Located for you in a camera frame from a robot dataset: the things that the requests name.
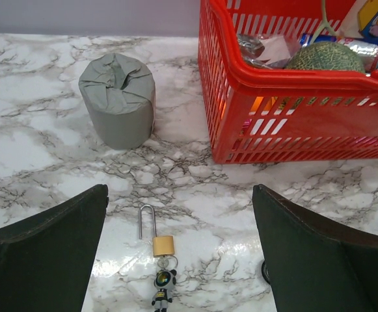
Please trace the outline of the brass padlock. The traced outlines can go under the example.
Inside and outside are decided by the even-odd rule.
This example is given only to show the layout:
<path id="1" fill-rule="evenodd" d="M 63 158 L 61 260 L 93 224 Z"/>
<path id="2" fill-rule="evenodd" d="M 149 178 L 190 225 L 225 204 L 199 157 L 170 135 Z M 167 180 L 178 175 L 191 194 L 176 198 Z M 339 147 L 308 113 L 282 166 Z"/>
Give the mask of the brass padlock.
<path id="1" fill-rule="evenodd" d="M 155 209 L 148 204 L 139 209 L 139 238 L 142 239 L 142 211 L 148 209 L 152 217 L 152 247 L 154 257 L 174 256 L 174 237 L 172 235 L 158 236 Z"/>

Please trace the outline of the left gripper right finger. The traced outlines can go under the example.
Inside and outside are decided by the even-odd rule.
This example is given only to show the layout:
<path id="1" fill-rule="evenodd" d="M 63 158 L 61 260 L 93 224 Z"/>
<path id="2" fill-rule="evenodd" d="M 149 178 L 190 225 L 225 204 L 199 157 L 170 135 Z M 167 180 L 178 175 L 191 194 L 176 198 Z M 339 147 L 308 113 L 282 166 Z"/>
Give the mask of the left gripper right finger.
<path id="1" fill-rule="evenodd" d="M 265 185 L 254 186 L 252 204 L 277 311 L 378 311 L 378 235 Z"/>

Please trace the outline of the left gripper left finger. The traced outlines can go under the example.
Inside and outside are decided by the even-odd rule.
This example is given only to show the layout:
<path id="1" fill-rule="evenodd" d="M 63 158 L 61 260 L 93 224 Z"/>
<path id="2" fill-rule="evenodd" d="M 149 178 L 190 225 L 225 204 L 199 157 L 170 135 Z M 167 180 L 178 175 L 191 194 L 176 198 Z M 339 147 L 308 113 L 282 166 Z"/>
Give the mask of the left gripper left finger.
<path id="1" fill-rule="evenodd" d="M 108 203 L 95 185 L 0 228 L 0 311 L 80 311 Z"/>

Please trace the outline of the black padlock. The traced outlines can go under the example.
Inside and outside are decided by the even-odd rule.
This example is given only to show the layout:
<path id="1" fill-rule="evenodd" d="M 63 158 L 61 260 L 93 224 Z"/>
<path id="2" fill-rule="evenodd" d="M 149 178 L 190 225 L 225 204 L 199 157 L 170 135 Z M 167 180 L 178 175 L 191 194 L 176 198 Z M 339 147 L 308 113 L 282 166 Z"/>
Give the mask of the black padlock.
<path id="1" fill-rule="evenodd" d="M 267 265 L 266 265 L 265 260 L 262 261 L 262 265 L 261 265 L 261 273 L 262 273 L 262 277 L 263 277 L 263 279 L 265 280 L 265 282 L 266 282 L 267 284 L 270 284 L 269 273 L 268 273 L 268 269 L 267 269 Z"/>

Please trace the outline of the key with astronaut keychain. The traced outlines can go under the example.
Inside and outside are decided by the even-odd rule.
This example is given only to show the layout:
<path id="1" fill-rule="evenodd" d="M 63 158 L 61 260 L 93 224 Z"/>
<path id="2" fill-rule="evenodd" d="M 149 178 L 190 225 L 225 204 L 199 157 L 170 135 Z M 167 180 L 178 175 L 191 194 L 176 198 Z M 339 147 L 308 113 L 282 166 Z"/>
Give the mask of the key with astronaut keychain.
<path id="1" fill-rule="evenodd" d="M 155 312 L 167 312 L 169 304 L 173 302 L 172 292 L 176 288 L 178 260 L 174 255 L 161 256 L 157 265 L 159 270 L 155 276 L 156 292 L 152 297 Z"/>

